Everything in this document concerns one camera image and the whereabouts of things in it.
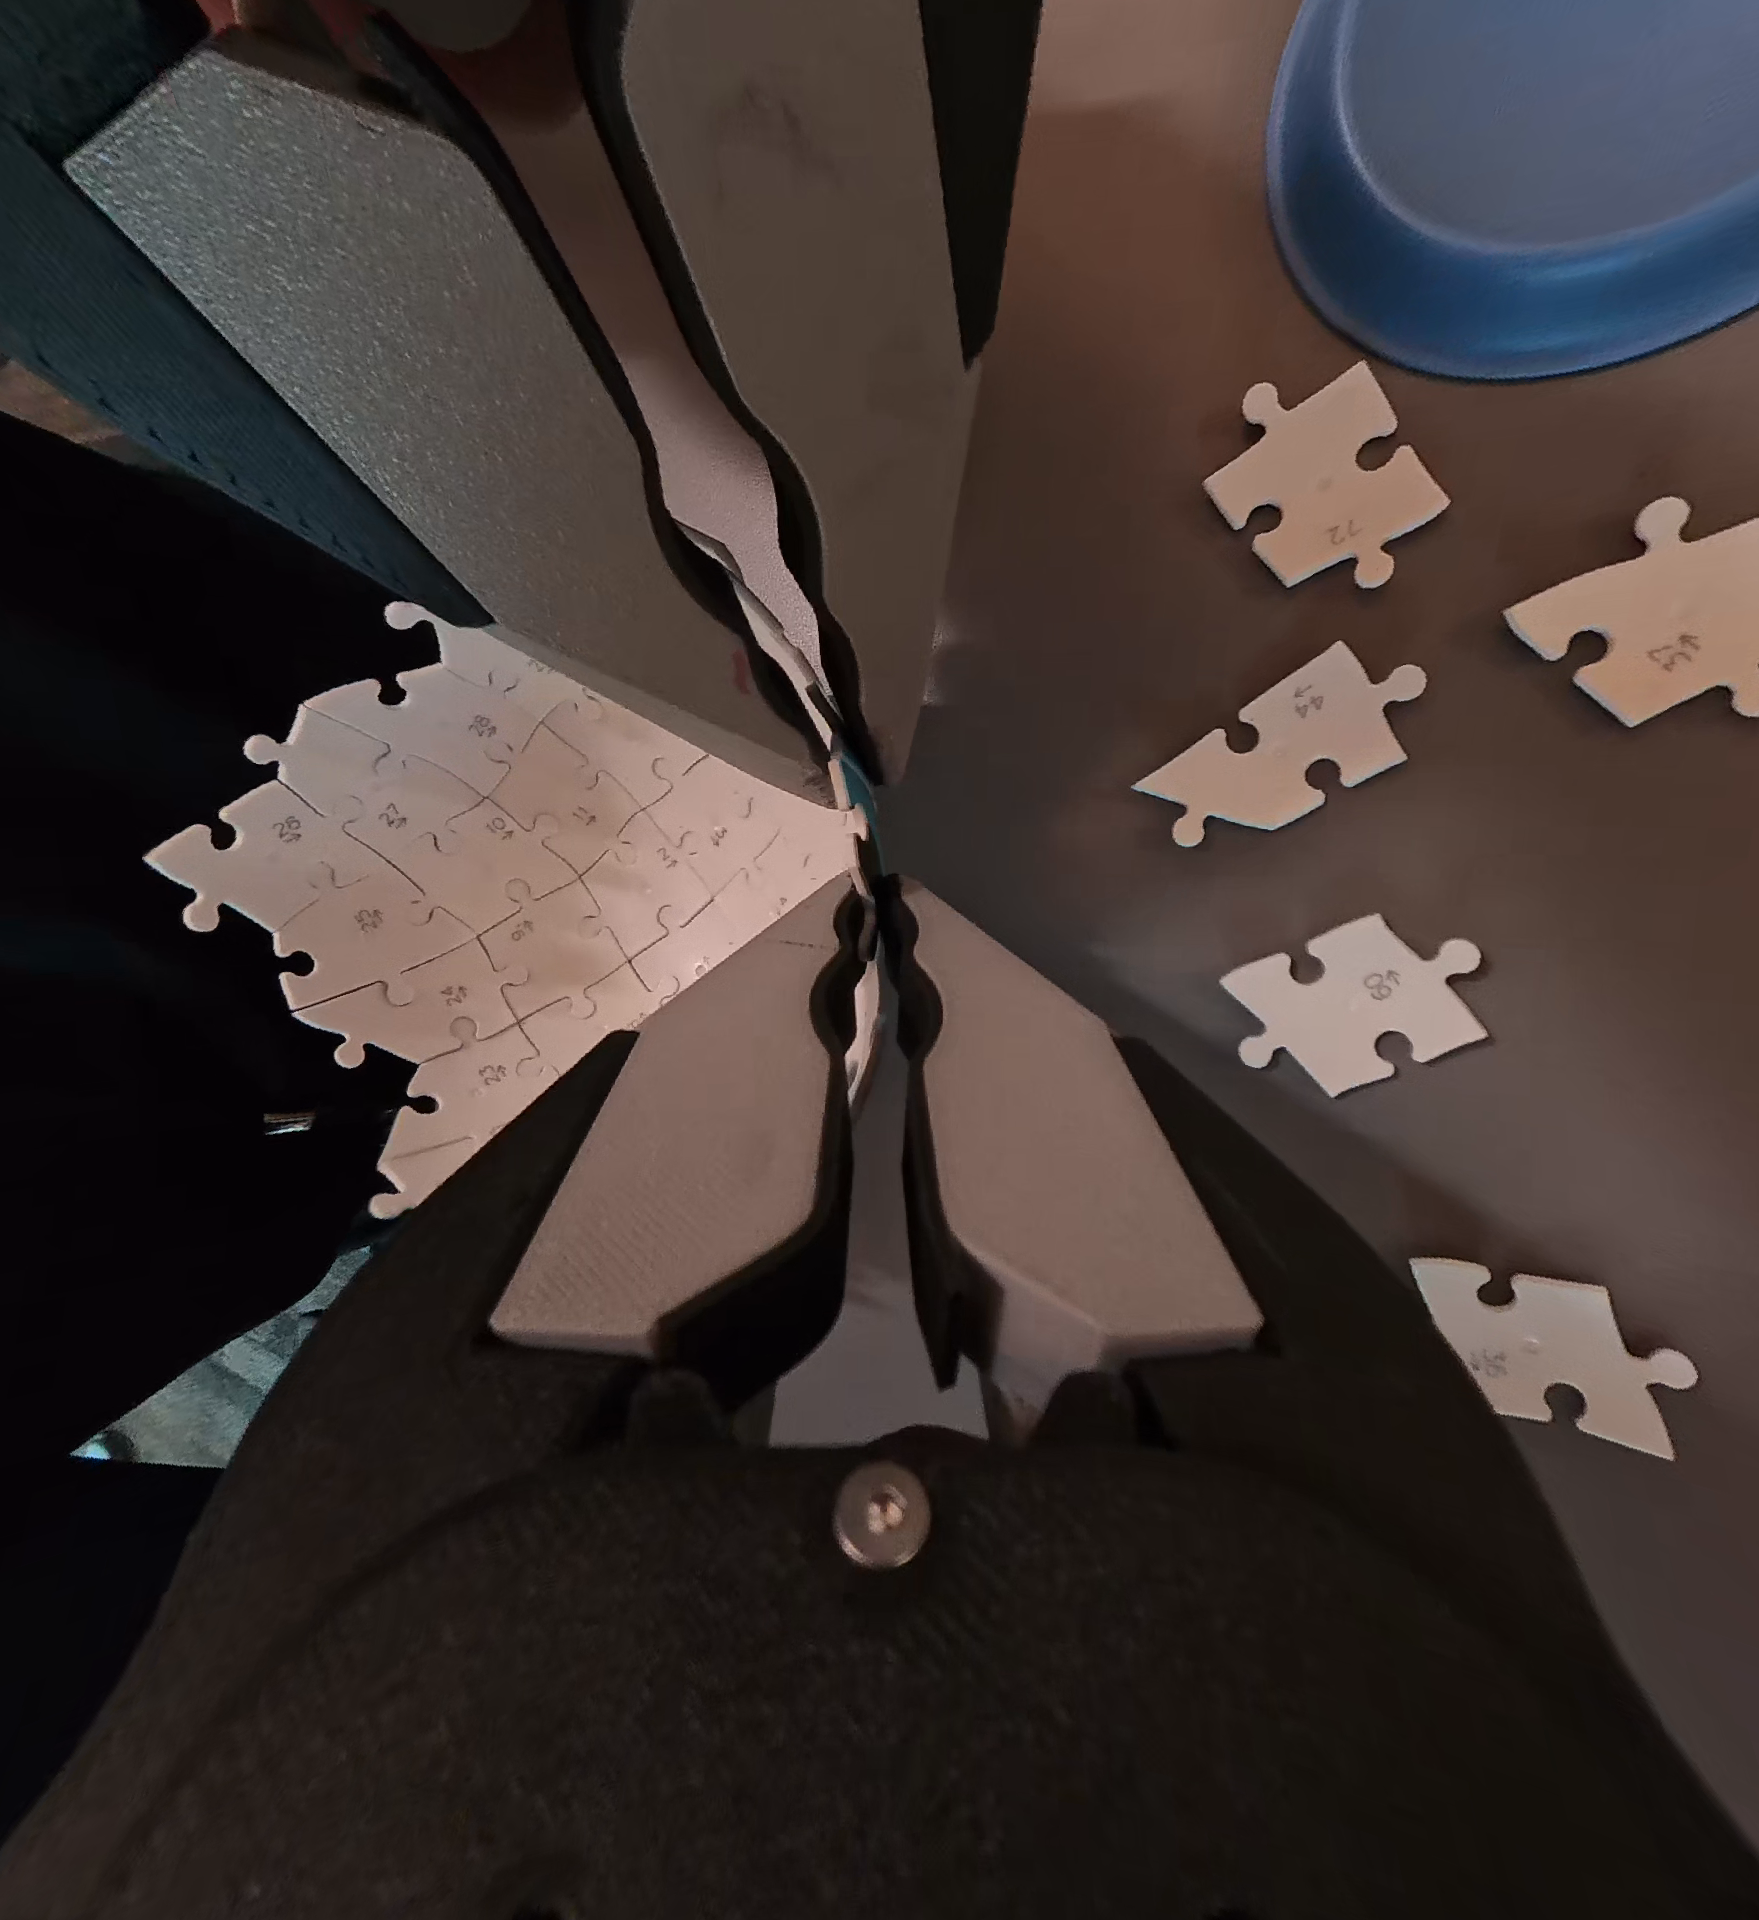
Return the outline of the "assembled white puzzle section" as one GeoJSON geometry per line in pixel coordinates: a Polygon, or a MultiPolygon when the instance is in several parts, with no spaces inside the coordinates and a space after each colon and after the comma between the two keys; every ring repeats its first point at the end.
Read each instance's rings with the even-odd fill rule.
{"type": "Polygon", "coordinates": [[[421,1202],[598,1039],[638,1025],[852,866],[852,808],[747,776],[660,722],[410,602],[435,659],[333,686],[263,779],[146,855],[181,919],[271,935],[293,1020],[410,1063],[370,1215],[421,1202]]]}

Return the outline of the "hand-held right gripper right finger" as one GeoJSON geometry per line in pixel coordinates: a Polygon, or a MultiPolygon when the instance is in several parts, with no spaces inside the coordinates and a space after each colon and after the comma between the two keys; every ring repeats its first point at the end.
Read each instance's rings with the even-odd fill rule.
{"type": "Polygon", "coordinates": [[[1262,1309],[1107,1025],[915,880],[888,880],[882,932],[937,1383],[967,1359],[1015,1445],[1072,1375],[1251,1352],[1262,1309]]]}

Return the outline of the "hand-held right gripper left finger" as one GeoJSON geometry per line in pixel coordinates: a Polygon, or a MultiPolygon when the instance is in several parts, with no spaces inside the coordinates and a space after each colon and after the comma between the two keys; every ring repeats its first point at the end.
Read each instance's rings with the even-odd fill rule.
{"type": "Polygon", "coordinates": [[[821,886],[651,1013],[531,1233],[495,1338],[765,1393],[845,1293],[845,1052],[867,905],[821,886]]]}

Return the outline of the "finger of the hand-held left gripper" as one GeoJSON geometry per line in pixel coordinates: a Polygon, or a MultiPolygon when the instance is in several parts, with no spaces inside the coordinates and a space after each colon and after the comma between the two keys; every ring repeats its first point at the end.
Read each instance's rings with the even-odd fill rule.
{"type": "Polygon", "coordinates": [[[173,62],[66,162],[525,659],[787,793],[834,712],[647,419],[494,133],[410,32],[370,78],[264,32],[173,62]]]}
{"type": "Polygon", "coordinates": [[[772,478],[867,768],[909,753],[967,452],[915,2],[588,2],[584,88],[698,370],[772,478]]]}

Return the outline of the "blue plastic dish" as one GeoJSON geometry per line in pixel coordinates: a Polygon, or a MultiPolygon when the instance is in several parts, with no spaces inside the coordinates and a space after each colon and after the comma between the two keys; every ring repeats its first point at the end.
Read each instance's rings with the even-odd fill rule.
{"type": "Polygon", "coordinates": [[[1304,2],[1265,162],[1294,283],[1389,362],[1643,358],[1759,306],[1759,2],[1304,2]]]}

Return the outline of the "single white puzzle piece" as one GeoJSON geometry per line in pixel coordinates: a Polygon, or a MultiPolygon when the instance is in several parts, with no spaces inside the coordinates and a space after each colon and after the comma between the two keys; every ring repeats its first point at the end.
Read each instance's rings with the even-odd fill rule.
{"type": "Polygon", "coordinates": [[[1605,1285],[1516,1273],[1511,1299],[1488,1303],[1479,1292],[1491,1272],[1469,1260],[1415,1258],[1409,1273],[1438,1333],[1502,1418],[1548,1423],[1548,1389],[1571,1386],[1585,1402],[1576,1428],[1675,1458],[1652,1389],[1692,1389],[1695,1362],[1675,1349],[1629,1353],[1605,1285]]]}
{"type": "Polygon", "coordinates": [[[827,719],[815,613],[781,560],[771,468],[750,435],[705,389],[674,386],[654,422],[664,506],[707,555],[718,556],[747,608],[757,643],[805,703],[805,728],[827,743],[834,808],[847,832],[847,866],[861,898],[871,843],[865,773],[827,719]]]}
{"type": "Polygon", "coordinates": [[[1226,733],[1212,728],[1131,789],[1179,803],[1176,846],[1196,846],[1206,816],[1265,832],[1284,829],[1325,800],[1304,779],[1312,763],[1334,763],[1341,786],[1358,786],[1405,763],[1385,708],[1421,692],[1419,663],[1398,663],[1372,682],[1338,639],[1238,712],[1255,733],[1251,750],[1231,749],[1226,733]]]}
{"type": "Polygon", "coordinates": [[[1392,1078],[1376,1055],[1385,1033],[1405,1036],[1415,1063],[1488,1036],[1449,989],[1455,973],[1485,960],[1469,940],[1445,940],[1436,958],[1419,958],[1371,915],[1308,940],[1304,952],[1322,966],[1316,979],[1296,979],[1284,952],[1221,973],[1221,992],[1262,1023],[1238,1039],[1246,1069],[1268,1069],[1275,1052],[1286,1052],[1325,1095],[1338,1098],[1392,1078]]]}
{"type": "Polygon", "coordinates": [[[1636,513],[1638,560],[1593,568],[1511,608],[1505,623],[1539,658],[1559,659],[1581,632],[1605,658],[1573,682],[1623,726],[1720,686],[1759,718],[1759,518],[1680,540],[1688,499],[1658,498],[1636,513]]]}
{"type": "Polygon", "coordinates": [[[1448,509],[1413,449],[1392,449],[1376,468],[1356,463],[1364,442],[1396,430],[1368,362],[1352,362],[1298,405],[1282,405],[1269,383],[1251,386],[1241,415],[1262,425],[1262,436],[1202,489],[1236,530],[1255,509],[1278,510],[1254,552],[1284,589],[1346,560],[1358,589],[1379,589],[1396,565],[1385,545],[1448,509]]]}

